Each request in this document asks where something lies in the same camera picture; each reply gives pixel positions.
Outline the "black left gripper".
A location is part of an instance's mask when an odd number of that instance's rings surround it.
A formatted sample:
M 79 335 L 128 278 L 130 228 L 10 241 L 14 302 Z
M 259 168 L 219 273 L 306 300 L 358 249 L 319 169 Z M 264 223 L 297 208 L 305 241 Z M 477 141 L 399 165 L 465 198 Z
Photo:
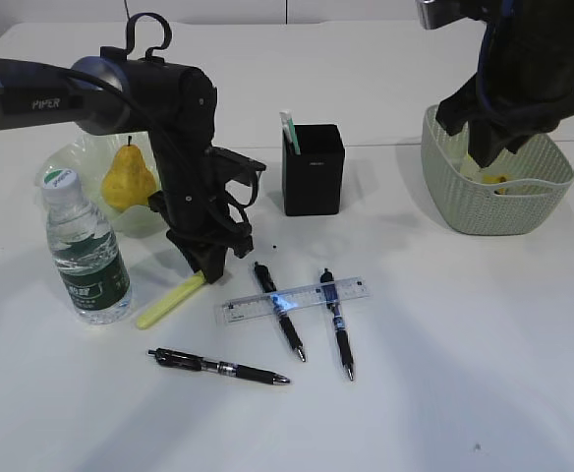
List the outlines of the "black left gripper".
M 149 198 L 171 230 L 167 239 L 178 248 L 193 272 L 212 284 L 223 276 L 227 248 L 243 259 L 254 249 L 246 208 L 256 201 L 252 187 L 217 182 L 204 149 L 152 144 L 161 191 Z

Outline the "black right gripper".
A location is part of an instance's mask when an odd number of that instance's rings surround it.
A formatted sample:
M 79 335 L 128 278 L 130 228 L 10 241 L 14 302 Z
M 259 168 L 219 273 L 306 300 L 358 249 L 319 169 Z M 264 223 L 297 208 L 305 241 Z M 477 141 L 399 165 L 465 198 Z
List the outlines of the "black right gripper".
M 574 115 L 574 91 L 550 102 L 516 102 L 491 97 L 488 87 L 473 75 L 436 108 L 436 122 L 448 136 L 469 132 L 468 154 L 480 167 L 490 166 L 504 148 L 518 150 L 533 136 L 553 131 Z

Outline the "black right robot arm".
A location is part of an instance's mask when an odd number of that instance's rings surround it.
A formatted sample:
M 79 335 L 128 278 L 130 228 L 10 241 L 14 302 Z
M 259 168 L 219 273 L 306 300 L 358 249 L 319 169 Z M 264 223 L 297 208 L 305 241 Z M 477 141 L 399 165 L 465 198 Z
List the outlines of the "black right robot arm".
M 574 116 L 574 1 L 457 6 L 486 30 L 475 74 L 439 104 L 436 120 L 449 136 L 468 131 L 468 153 L 486 168 Z

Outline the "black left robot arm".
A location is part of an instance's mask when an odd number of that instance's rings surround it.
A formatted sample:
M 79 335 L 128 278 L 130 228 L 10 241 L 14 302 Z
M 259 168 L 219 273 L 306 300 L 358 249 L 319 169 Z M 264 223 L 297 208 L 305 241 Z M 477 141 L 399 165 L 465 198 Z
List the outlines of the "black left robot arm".
M 117 85 L 77 68 L 0 59 L 0 131 L 74 122 L 94 136 L 146 132 L 161 189 L 149 207 L 167 223 L 168 239 L 193 270 L 213 283 L 228 251 L 253 248 L 247 219 L 225 189 L 231 180 L 253 185 L 262 164 L 214 147 L 217 90 L 190 66 L 98 58 Z

